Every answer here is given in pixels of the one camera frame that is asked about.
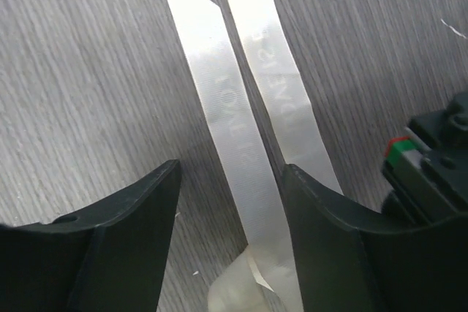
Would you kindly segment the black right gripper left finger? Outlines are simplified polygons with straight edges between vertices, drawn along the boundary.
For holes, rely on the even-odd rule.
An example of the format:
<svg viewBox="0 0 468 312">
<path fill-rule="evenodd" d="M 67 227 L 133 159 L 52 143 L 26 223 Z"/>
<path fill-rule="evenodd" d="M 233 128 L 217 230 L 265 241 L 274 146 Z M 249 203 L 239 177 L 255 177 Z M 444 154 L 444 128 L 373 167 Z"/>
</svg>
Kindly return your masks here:
<svg viewBox="0 0 468 312">
<path fill-rule="evenodd" d="M 3 311 L 155 311 L 181 187 L 169 160 L 49 224 L 1 226 Z"/>
</svg>

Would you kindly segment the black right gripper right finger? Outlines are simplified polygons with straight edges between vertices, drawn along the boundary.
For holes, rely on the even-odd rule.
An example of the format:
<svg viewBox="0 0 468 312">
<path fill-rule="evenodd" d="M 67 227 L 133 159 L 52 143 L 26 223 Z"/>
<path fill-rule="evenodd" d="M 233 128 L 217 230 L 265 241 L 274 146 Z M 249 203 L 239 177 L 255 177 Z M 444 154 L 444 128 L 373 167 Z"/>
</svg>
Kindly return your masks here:
<svg viewBox="0 0 468 312">
<path fill-rule="evenodd" d="M 465 311 L 467 215 L 418 226 L 325 187 L 300 167 L 282 173 L 306 311 Z"/>
</svg>

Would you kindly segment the cream ribbon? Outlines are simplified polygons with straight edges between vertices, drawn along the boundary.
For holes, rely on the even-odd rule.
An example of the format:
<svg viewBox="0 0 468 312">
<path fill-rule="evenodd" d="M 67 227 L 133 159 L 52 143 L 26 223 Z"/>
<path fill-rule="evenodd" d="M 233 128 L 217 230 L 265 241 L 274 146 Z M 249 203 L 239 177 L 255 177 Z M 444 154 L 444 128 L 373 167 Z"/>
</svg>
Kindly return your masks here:
<svg viewBox="0 0 468 312">
<path fill-rule="evenodd" d="M 273 0 L 227 0 L 284 160 L 334 191 L 326 151 Z M 264 289 L 302 311 L 290 230 L 222 11 L 167 0 L 248 245 L 213 282 L 210 311 L 267 311 Z"/>
</svg>

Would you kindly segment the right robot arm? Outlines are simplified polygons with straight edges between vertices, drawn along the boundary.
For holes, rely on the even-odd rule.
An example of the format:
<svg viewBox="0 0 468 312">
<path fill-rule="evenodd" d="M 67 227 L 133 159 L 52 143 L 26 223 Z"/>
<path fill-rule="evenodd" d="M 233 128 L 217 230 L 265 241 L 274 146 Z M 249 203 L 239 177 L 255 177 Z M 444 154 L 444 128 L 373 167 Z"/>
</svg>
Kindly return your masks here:
<svg viewBox="0 0 468 312">
<path fill-rule="evenodd" d="M 389 142 L 374 212 L 282 173 L 305 311 L 467 309 L 467 94 Z M 3 311 L 155 311 L 181 186 L 166 161 L 50 224 L 1 227 Z"/>
</svg>

